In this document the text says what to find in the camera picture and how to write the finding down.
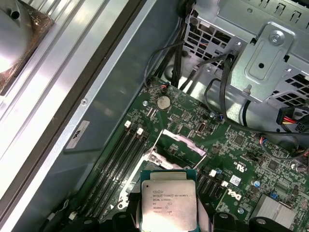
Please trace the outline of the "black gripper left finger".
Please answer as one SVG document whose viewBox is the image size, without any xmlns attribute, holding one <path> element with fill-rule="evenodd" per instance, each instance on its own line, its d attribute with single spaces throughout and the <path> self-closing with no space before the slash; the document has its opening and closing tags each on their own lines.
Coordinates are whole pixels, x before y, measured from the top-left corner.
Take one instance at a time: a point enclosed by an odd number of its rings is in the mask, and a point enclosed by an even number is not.
<svg viewBox="0 0 309 232">
<path fill-rule="evenodd" d="M 131 193 L 129 204 L 124 212 L 113 215 L 112 219 L 100 222 L 94 217 L 82 217 L 72 223 L 73 232 L 140 232 L 138 214 L 141 203 L 141 193 Z"/>
</svg>

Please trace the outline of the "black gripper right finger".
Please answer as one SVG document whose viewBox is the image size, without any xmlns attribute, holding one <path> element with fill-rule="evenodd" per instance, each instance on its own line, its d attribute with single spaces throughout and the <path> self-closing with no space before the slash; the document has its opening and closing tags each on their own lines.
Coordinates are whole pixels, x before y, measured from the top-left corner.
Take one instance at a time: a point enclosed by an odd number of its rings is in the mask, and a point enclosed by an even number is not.
<svg viewBox="0 0 309 232">
<path fill-rule="evenodd" d="M 264 217 L 255 217 L 248 224 L 236 219 L 232 214 L 217 213 L 211 204 L 198 202 L 198 222 L 206 224 L 208 232 L 274 232 L 273 221 Z"/>
</svg>

